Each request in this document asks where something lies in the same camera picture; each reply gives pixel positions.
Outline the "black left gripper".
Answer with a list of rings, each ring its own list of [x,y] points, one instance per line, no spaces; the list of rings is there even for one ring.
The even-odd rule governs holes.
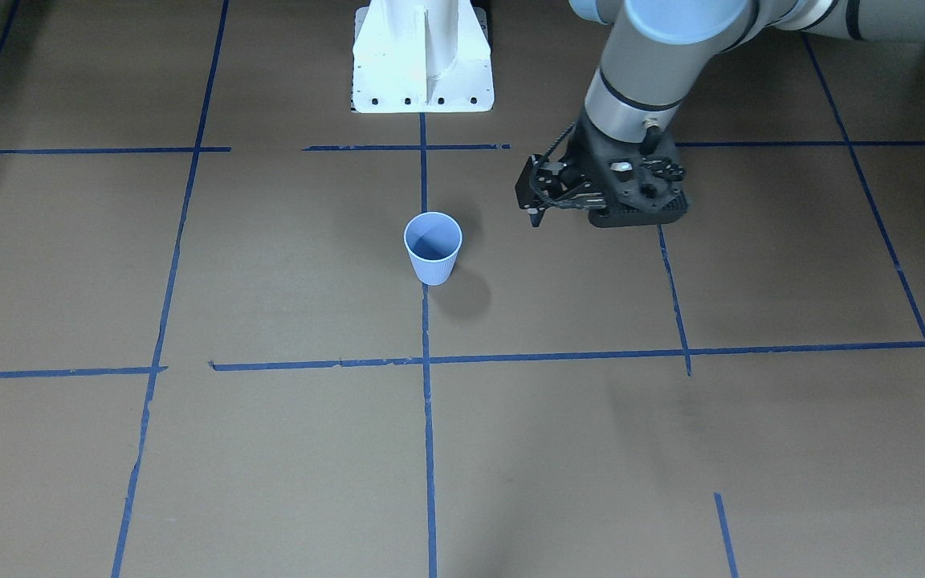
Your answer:
[[[515,191],[537,228],[549,209],[588,211],[592,226],[664,226],[690,208],[678,147],[668,129],[649,128],[646,143],[613,139],[581,113],[561,161],[528,155]]]

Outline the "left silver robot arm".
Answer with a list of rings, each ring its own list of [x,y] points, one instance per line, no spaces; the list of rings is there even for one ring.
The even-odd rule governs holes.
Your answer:
[[[664,226],[690,208],[668,125],[715,56],[776,28],[855,41],[925,43],[925,1],[573,1],[610,26],[564,153],[532,155],[516,182],[536,227],[551,209],[592,226]]]

